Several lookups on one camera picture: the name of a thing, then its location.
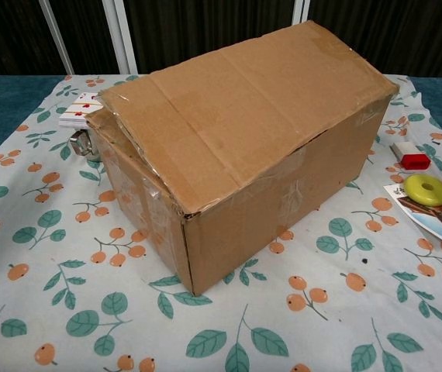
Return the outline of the silver metal clip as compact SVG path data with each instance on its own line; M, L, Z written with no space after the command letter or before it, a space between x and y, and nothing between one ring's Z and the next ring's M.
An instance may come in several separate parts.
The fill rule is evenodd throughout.
M88 129L79 129L70 137L70 145L78 155L90 161L100 161L100 153L92 133Z

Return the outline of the white metal frame post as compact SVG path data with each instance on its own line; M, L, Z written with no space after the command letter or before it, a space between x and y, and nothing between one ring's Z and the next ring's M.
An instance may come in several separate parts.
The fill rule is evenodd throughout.
M120 74L138 74L123 0L102 0Z
M64 39L60 33L60 29L57 24L53 9L51 7L50 0L38 1L64 69L68 75L73 75L74 68L72 66L71 59L65 46Z
M310 2L311 0L294 0L292 11L293 26L308 20Z

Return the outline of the white eraser block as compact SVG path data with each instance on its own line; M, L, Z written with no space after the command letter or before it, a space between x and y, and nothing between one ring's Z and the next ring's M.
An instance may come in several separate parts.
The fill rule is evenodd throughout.
M416 145L410 141L393 143L390 148L398 160L402 160L405 156L410 157L420 154Z

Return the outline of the white floral tablecloth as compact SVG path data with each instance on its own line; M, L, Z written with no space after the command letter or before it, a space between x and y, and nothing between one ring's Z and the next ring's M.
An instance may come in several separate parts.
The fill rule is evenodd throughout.
M205 294L119 208L58 125L127 75L67 75L0 145L0 372L442 372L442 241L384 186L442 129L410 77L358 177Z

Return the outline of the brown cardboard box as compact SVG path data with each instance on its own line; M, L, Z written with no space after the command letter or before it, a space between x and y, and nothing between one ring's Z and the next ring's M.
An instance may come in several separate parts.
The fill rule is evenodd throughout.
M398 86L307 21L100 91L128 219L201 295L359 175Z

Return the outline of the banded playing card deck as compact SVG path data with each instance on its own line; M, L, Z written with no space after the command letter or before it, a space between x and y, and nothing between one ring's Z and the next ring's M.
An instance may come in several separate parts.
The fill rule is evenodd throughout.
M65 128L87 129L85 116L101 108L102 103L98 100L97 93L83 92L60 115L58 124Z

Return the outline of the picture postcard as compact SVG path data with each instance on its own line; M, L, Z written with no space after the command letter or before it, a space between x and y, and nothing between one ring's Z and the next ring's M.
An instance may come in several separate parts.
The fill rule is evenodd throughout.
M410 219L442 240L442 206L428 207L413 201L399 184L386 185L384 189Z

